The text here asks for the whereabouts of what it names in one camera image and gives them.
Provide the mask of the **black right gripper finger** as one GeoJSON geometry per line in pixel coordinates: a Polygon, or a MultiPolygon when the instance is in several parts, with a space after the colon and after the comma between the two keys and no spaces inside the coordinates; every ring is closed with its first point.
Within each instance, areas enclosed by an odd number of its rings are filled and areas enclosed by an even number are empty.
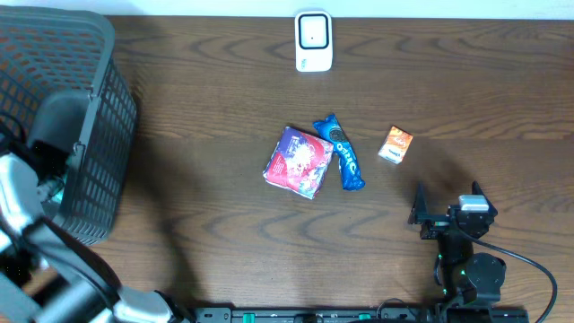
{"type": "Polygon", "coordinates": [[[495,211],[496,208],[493,206],[493,204],[491,203],[490,199],[486,196],[486,194],[483,192],[483,190],[481,189],[479,183],[475,180],[472,185],[471,185],[471,189],[472,189],[472,194],[473,195],[479,195],[479,196],[483,196],[486,203],[489,206],[489,210],[490,211],[495,211]]]}
{"type": "Polygon", "coordinates": [[[409,224],[423,224],[429,218],[422,183],[417,185],[413,206],[408,217],[409,224]]]}

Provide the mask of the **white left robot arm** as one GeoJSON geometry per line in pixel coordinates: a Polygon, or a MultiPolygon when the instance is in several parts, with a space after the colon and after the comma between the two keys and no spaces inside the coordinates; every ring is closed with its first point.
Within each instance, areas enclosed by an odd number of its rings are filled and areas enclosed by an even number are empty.
{"type": "Polygon", "coordinates": [[[37,194],[43,161],[1,141],[1,314],[12,322],[192,322],[161,292],[120,283],[109,265],[51,222],[37,194]]]}

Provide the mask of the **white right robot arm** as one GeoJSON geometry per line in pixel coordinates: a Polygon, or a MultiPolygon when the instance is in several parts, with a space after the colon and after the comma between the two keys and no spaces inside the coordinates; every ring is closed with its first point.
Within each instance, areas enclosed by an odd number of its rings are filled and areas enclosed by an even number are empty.
{"type": "Polygon", "coordinates": [[[423,186],[417,187],[408,222],[421,226],[421,239],[438,242],[435,282],[444,293],[444,301],[434,307],[438,322],[493,321],[491,307],[500,301],[506,263],[474,252],[473,244],[489,231],[497,214],[477,182],[470,195],[461,195],[444,214],[432,214],[423,186]]]}

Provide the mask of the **red purple snack bag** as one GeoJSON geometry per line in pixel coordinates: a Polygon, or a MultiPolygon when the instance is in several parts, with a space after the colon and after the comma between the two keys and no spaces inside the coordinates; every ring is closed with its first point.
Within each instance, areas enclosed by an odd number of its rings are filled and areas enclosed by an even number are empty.
{"type": "Polygon", "coordinates": [[[263,171],[265,181],[313,199],[322,187],[334,146],[317,136],[286,127],[263,171]]]}

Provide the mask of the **teal wet wipes pack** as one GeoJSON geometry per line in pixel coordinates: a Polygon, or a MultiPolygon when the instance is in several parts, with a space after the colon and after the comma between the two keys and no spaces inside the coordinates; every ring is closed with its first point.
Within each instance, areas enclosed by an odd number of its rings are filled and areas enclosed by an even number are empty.
{"type": "Polygon", "coordinates": [[[65,181],[58,177],[52,176],[45,179],[39,185],[39,194],[42,202],[51,200],[54,196],[59,194],[65,188],[65,181]]]}

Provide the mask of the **blue Oreo cookie pack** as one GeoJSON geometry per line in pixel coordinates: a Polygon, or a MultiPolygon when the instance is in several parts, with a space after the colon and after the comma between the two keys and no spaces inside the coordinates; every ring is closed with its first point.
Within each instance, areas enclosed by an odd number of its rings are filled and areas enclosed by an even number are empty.
{"type": "Polygon", "coordinates": [[[356,154],[336,115],[332,114],[324,120],[315,121],[313,127],[322,139],[334,146],[334,152],[339,157],[339,171],[343,189],[348,191],[363,189],[365,181],[361,177],[361,169],[356,154]]]}

